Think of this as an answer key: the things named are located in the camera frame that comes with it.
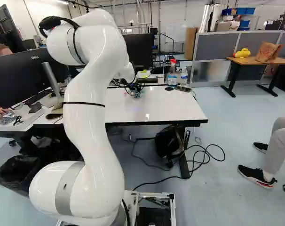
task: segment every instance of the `wooden desk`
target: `wooden desk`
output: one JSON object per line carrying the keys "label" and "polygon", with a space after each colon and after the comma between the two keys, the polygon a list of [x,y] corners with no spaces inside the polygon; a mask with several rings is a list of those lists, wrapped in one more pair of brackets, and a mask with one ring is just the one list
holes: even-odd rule
{"label": "wooden desk", "polygon": [[[285,65],[285,59],[280,58],[280,57],[277,57],[273,62],[266,62],[266,63],[256,61],[255,56],[248,56],[245,58],[228,57],[227,59],[231,61],[231,69],[229,73],[229,75],[231,76],[230,85],[228,88],[225,86],[221,86],[221,88],[225,90],[231,97],[236,97],[236,95],[232,92],[232,89],[236,83],[239,70],[241,69],[242,66],[245,66],[245,65],[254,65],[254,66],[256,65]],[[278,95],[273,91],[276,81],[277,81],[277,74],[273,76],[268,88],[260,84],[257,84],[257,86],[261,88],[262,90],[270,93],[271,95],[277,97]]]}
{"label": "wooden desk", "polygon": [[273,62],[269,63],[262,63],[260,61],[256,61],[255,56],[248,56],[245,58],[228,57],[226,59],[239,65],[285,65],[285,59],[280,57],[277,57]]}

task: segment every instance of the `person's leg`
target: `person's leg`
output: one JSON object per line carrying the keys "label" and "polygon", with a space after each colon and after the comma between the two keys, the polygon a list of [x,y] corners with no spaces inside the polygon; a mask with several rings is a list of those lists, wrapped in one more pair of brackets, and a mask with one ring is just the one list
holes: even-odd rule
{"label": "person's leg", "polygon": [[[275,131],[277,131],[278,129],[282,129],[282,128],[285,128],[285,117],[279,117],[278,119],[275,120],[274,125],[272,127],[271,136],[273,135]],[[267,152],[268,144],[254,142],[253,145],[260,152],[262,153]]]}
{"label": "person's leg", "polygon": [[272,127],[272,133],[271,136],[273,135],[273,133],[279,129],[285,128],[285,117],[279,117],[278,119],[275,120],[274,125]]}
{"label": "person's leg", "polygon": [[263,170],[238,166],[239,172],[258,185],[271,189],[276,181],[274,176],[285,160],[285,128],[274,131],[271,136]]}
{"label": "person's leg", "polygon": [[285,160],[285,128],[274,131],[265,156],[263,173],[271,181]]}

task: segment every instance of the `blue bin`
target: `blue bin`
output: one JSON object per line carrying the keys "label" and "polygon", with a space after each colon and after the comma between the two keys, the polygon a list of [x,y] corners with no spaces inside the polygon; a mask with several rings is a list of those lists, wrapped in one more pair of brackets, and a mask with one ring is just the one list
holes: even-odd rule
{"label": "blue bin", "polygon": [[237,14],[238,15],[244,15],[246,14],[248,8],[237,8]]}
{"label": "blue bin", "polygon": [[248,27],[250,20],[241,20],[240,27]]}
{"label": "blue bin", "polygon": [[226,8],[222,10],[222,16],[231,15],[231,8]]}
{"label": "blue bin", "polygon": [[249,31],[250,27],[239,27],[238,31]]}
{"label": "blue bin", "polygon": [[255,8],[247,8],[246,14],[253,15],[254,11],[255,11]]}

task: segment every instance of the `black trash can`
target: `black trash can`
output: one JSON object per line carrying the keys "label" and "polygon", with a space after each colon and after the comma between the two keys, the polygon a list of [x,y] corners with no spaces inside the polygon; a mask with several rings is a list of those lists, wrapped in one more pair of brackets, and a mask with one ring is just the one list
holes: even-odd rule
{"label": "black trash can", "polygon": [[44,165],[38,157],[14,156],[0,167],[0,185],[28,197],[31,181]]}

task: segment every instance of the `person's hand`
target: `person's hand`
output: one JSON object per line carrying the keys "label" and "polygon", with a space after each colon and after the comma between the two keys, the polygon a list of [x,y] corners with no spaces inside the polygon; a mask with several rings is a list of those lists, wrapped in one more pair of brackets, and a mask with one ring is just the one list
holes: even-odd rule
{"label": "person's hand", "polygon": [[2,116],[3,114],[5,114],[6,112],[9,112],[10,109],[3,109],[2,107],[0,107],[0,116]]}

